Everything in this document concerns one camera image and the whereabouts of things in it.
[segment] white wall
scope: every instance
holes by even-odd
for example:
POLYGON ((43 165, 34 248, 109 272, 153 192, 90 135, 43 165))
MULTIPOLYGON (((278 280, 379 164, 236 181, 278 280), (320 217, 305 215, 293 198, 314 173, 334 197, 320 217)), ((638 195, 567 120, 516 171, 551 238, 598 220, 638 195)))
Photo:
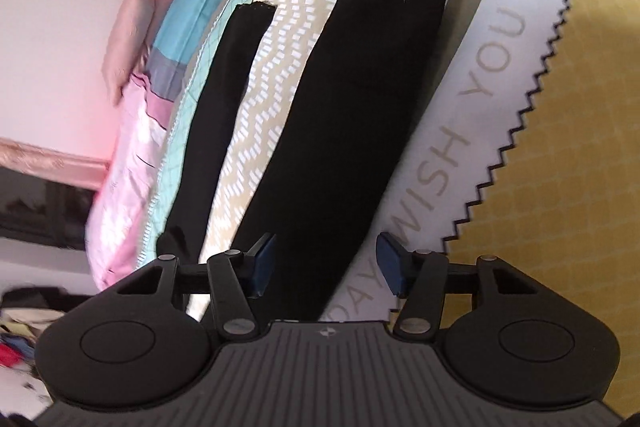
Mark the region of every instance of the white wall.
POLYGON ((57 286, 77 295, 97 292, 84 252, 1 237, 0 295, 29 285, 57 286))
POLYGON ((109 159, 117 112, 100 75, 121 0, 0 0, 0 137, 109 159))

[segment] silver screw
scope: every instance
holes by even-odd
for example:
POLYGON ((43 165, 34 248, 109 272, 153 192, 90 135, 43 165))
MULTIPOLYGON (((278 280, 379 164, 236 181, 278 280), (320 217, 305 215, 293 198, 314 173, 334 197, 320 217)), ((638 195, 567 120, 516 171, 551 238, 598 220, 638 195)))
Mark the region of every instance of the silver screw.
POLYGON ((429 321, 425 319, 411 317, 400 323, 400 329, 404 331, 404 333, 409 333, 410 335, 421 335, 429 331, 431 329, 431 325, 429 324, 429 321))
POLYGON ((255 329, 255 324, 249 319, 231 319, 222 326, 230 335, 246 335, 255 329))

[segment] pink pillow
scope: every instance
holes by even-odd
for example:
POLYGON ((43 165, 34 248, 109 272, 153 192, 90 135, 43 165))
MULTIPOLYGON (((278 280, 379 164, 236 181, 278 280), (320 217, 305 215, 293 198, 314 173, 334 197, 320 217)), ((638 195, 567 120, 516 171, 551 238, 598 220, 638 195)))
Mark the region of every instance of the pink pillow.
POLYGON ((102 62, 102 76, 113 105, 120 102, 122 87, 129 82, 134 67, 144 67, 148 49, 153 44, 171 1, 122 1, 102 62))

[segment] frayed black edge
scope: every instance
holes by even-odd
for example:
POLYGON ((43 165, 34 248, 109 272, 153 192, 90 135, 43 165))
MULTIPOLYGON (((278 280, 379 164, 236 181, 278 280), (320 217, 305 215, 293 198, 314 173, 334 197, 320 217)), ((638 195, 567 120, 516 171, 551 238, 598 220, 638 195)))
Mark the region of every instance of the frayed black edge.
POLYGON ((500 149, 498 149, 498 154, 500 155, 500 162, 487 167, 487 172, 489 174, 489 181, 476 185, 476 194, 478 195, 478 198, 474 201, 468 201, 467 203, 465 203, 465 217, 463 217, 463 219, 457 219, 453 222, 455 233, 453 235, 449 235, 447 237, 442 238, 442 247, 444 251, 447 251, 447 243, 449 241, 453 241, 455 239, 460 238, 459 226, 463 225, 464 223, 471 222, 471 219, 472 219, 471 211, 470 211, 471 207, 481 204, 484 201, 484 198, 482 197, 482 189, 486 187, 491 187, 492 185, 495 184, 495 179, 494 179, 495 169, 499 169, 506 165, 506 158, 504 153, 516 147, 514 135, 517 132, 520 132, 527 128, 527 125, 524 120, 524 115, 535 109, 534 102, 533 102, 533 95, 535 95, 536 93, 539 93, 543 89, 540 79, 542 76, 549 73, 548 60, 549 58, 553 57, 556 54, 555 42, 558 42, 562 38, 559 28, 560 26, 563 26, 564 24, 566 24, 566 18, 564 17, 564 15, 566 14, 566 12, 568 12, 571 9, 571 0, 562 0, 562 3, 564 4, 564 7, 558 12, 559 21, 554 24, 554 32, 556 34, 546 42, 546 45, 549 48, 549 52, 548 54, 543 55, 543 57, 540 57, 540 61, 542 62, 543 68, 540 72, 534 74, 536 87, 530 91, 527 91, 527 102, 529 103, 529 105, 527 105, 526 108, 518 111, 518 119, 520 120, 520 125, 509 130, 509 144, 504 147, 500 147, 500 149))

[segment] red fabric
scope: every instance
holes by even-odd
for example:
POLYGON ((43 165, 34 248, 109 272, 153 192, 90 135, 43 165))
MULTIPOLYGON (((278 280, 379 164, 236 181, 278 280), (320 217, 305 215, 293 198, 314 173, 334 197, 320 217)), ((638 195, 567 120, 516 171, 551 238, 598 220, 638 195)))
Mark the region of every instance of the red fabric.
POLYGON ((4 365, 4 367, 14 367, 14 365, 20 362, 22 362, 20 353, 9 346, 0 344, 0 365, 4 365))

